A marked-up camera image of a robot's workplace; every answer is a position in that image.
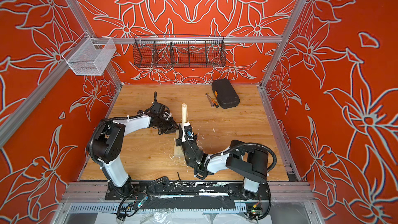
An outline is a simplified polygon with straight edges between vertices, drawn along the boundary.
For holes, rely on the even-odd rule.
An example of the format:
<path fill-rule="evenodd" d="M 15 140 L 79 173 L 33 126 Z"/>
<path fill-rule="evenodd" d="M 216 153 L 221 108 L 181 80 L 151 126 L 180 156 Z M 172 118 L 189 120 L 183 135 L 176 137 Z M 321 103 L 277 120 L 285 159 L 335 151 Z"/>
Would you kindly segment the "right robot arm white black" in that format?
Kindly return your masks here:
<path fill-rule="evenodd" d="M 187 166 L 200 180 L 229 169 L 244 178 L 245 191 L 257 193 L 260 185 L 267 183 L 268 172 L 277 165 L 276 154 L 265 145 L 232 140 L 224 151 L 207 154 L 197 146 L 197 138 L 191 131 L 180 134 L 176 147 L 182 149 Z"/>

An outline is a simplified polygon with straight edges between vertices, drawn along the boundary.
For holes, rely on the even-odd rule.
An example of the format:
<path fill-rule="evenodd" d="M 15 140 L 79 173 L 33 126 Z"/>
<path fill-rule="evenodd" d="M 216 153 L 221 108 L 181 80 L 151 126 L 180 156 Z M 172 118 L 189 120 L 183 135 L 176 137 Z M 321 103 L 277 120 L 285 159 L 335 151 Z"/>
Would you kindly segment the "wooden handle claw hammer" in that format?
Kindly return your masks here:
<path fill-rule="evenodd" d="M 186 103 L 182 103 L 181 105 L 181 132 L 182 137 L 185 136 L 185 127 L 189 126 L 190 123 L 188 122 L 188 106 Z"/>

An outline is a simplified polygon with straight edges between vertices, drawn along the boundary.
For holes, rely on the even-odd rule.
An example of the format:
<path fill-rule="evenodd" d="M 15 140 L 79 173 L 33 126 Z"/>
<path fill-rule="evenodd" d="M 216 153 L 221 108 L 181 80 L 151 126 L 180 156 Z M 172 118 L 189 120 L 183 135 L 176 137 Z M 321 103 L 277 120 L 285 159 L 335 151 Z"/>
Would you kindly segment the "light wooden block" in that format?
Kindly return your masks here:
<path fill-rule="evenodd" d="M 179 130 L 176 131 L 175 135 L 175 146 L 174 146 L 174 158 L 183 159 L 184 160 L 184 152 L 182 146 L 177 146 L 177 140 L 179 139 Z"/>

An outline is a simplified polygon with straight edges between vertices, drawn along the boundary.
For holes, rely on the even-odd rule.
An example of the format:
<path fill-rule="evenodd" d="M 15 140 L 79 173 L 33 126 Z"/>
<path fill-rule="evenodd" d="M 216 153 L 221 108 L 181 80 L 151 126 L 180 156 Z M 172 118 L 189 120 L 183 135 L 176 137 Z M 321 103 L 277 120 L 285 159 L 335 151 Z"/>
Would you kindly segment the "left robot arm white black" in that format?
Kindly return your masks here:
<path fill-rule="evenodd" d="M 178 130 L 170 109 L 157 101 L 156 92 L 151 107 L 138 111 L 135 116 L 102 119 L 87 144 L 86 151 L 100 166 L 109 189 L 120 198 L 130 198 L 138 191 L 132 186 L 131 177 L 121 162 L 123 139 L 132 132 L 147 128 L 157 129 L 159 135 Z"/>

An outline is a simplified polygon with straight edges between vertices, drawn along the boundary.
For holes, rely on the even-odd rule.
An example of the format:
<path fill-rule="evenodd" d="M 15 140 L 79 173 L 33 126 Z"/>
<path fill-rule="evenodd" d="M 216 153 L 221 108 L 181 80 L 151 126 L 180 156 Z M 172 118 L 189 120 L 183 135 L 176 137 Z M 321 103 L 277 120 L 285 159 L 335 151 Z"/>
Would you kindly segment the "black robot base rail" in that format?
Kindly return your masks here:
<path fill-rule="evenodd" d="M 169 180 L 161 177 L 156 180 L 129 181 L 130 184 L 124 189 L 117 188 L 111 183 L 105 195 L 105 200 L 121 200 L 123 196 L 133 199 L 143 196 L 154 197 L 185 197 L 185 196 L 207 196 L 228 197 L 231 200 L 254 200 L 265 201 L 269 199 L 267 184 L 261 184 L 256 193 L 244 189 L 240 181 L 191 181 L 191 180 Z"/>

